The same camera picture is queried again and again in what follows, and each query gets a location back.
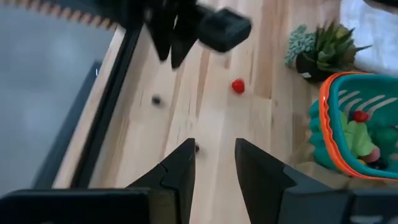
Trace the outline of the dark purple toy berry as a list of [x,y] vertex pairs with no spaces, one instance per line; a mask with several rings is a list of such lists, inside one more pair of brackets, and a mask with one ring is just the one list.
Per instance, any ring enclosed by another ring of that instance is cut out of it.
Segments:
[[388,168],[388,162],[380,157],[374,162],[367,163],[368,167],[376,170],[386,170]]

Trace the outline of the bright red toy cherry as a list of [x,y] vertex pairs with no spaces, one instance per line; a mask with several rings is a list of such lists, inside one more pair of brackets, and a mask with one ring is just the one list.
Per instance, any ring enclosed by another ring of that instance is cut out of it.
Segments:
[[369,115],[364,111],[354,111],[351,118],[357,123],[365,123],[369,119]]

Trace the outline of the white plaid towel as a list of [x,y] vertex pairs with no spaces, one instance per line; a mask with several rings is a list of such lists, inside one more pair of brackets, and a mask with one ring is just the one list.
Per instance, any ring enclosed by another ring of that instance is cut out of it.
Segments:
[[341,0],[340,23],[369,46],[355,56],[358,69],[398,77],[398,0]]

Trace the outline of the black aluminium table frame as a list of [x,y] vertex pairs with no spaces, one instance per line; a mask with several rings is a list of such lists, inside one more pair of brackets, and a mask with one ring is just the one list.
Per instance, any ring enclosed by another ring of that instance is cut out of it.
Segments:
[[33,189],[89,186],[141,30],[117,28],[104,59],[92,64]]

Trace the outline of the succulent in black pot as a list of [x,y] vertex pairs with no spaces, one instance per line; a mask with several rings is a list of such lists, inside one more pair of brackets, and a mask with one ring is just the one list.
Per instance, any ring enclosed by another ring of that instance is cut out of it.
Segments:
[[353,32],[335,20],[326,21],[313,32],[301,24],[289,35],[284,63],[295,67],[309,83],[321,83],[335,73],[350,71],[356,54],[370,48],[355,45]]

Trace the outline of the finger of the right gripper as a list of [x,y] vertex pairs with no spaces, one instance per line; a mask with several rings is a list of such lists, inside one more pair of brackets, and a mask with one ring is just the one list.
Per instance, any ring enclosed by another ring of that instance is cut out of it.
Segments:
[[167,60],[170,52],[170,33],[173,22],[170,18],[153,17],[146,23],[160,61]]
[[197,41],[198,18],[194,15],[179,15],[171,38],[171,66],[178,69]]

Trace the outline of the yellow-green toy vegetable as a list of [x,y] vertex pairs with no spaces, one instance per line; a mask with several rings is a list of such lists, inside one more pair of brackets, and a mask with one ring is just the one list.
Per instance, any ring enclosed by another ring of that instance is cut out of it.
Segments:
[[342,111],[340,111],[340,121],[347,147],[355,158],[368,156],[375,149],[379,149],[372,142],[365,123],[349,121],[347,115]]

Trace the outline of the red toy raspberry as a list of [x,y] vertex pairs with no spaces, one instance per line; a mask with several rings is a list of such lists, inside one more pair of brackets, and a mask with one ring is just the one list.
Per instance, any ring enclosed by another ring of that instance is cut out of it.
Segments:
[[243,94],[245,92],[245,83],[242,78],[237,78],[231,82],[231,88],[236,94]]

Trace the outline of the green basket with orange rim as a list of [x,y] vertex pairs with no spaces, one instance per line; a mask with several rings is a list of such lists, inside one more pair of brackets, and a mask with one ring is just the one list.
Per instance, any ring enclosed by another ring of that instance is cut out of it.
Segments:
[[322,83],[318,100],[308,112],[310,143],[315,148],[316,163],[351,177],[398,180],[398,141],[394,146],[376,145],[381,151],[380,157],[388,162],[386,170],[362,165],[357,161],[362,157],[355,158],[347,147],[340,111],[349,121],[354,111],[366,112],[369,119],[365,124],[370,137],[378,127],[398,129],[398,78],[363,72],[336,73]]

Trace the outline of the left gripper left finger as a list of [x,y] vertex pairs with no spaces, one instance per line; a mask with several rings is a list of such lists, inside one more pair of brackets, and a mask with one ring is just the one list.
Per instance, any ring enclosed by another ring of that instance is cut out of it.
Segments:
[[149,172],[128,185],[146,189],[147,215],[138,224],[189,224],[195,186],[196,144],[186,139]]

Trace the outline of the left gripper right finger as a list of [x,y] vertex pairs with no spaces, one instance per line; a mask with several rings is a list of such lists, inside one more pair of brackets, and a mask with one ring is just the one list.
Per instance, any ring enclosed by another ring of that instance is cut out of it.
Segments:
[[348,224],[350,194],[238,138],[235,162],[251,224]]

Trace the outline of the pink toy peach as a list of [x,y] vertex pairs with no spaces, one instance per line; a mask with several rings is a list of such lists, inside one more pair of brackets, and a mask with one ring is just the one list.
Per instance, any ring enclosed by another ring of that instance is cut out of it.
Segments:
[[375,146],[368,155],[363,156],[361,159],[365,163],[369,164],[372,162],[376,162],[380,158],[380,156],[381,156],[381,151],[377,146]]

